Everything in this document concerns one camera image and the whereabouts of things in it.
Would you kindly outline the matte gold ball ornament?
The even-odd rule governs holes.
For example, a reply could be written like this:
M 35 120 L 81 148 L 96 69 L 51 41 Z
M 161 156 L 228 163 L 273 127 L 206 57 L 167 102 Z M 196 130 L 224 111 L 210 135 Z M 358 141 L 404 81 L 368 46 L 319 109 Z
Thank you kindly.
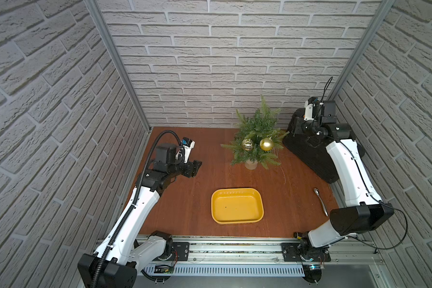
M 261 150 L 268 152 L 274 148 L 275 143 L 271 138 L 263 138 L 259 145 Z

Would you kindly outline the shiny silver-gold ball ornament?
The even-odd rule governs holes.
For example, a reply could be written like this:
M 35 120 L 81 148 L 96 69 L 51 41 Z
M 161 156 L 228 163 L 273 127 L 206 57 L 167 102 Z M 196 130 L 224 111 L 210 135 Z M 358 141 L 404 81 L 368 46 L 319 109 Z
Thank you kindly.
M 251 139 L 243 139 L 241 142 L 241 147 L 245 151 L 252 151 L 254 149 L 254 144 Z

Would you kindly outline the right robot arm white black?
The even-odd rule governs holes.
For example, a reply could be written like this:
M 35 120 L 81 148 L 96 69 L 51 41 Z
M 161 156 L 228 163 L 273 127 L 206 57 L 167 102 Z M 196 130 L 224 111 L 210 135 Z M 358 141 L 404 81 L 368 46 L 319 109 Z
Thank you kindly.
M 309 253 L 345 238 L 373 231 L 397 211 L 383 202 L 361 160 L 365 149 L 348 123 L 339 123 L 334 102 L 306 103 L 292 115 L 283 145 L 327 183 L 340 180 L 344 207 L 325 211 L 328 220 L 308 232 L 295 233 L 299 249 Z

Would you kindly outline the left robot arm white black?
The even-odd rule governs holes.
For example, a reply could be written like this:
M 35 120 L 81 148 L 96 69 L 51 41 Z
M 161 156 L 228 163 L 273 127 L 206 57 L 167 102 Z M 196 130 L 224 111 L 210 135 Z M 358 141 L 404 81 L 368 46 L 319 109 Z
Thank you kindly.
M 161 144 L 152 168 L 138 179 L 126 209 L 92 254 L 84 254 L 78 270 L 86 288 L 131 288 L 139 271 L 154 259 L 172 252 L 172 236 L 156 231 L 138 247 L 134 242 L 154 205 L 177 176 L 193 178 L 202 163 L 189 161 L 195 142 L 183 138 L 180 146 Z

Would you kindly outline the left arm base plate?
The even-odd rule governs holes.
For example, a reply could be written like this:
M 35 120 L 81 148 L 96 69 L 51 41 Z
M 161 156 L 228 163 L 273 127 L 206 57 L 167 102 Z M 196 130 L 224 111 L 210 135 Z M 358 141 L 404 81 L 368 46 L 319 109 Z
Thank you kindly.
M 190 252 L 189 242 L 173 242 L 166 252 L 164 261 L 168 262 L 185 262 L 188 260 Z

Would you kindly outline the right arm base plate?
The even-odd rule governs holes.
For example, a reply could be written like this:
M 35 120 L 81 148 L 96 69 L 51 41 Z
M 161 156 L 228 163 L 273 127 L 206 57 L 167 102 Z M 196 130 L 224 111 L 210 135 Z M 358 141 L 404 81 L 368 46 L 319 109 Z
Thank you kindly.
M 284 242 L 280 244 L 285 262 L 330 262 L 329 246 L 312 247 L 302 242 Z

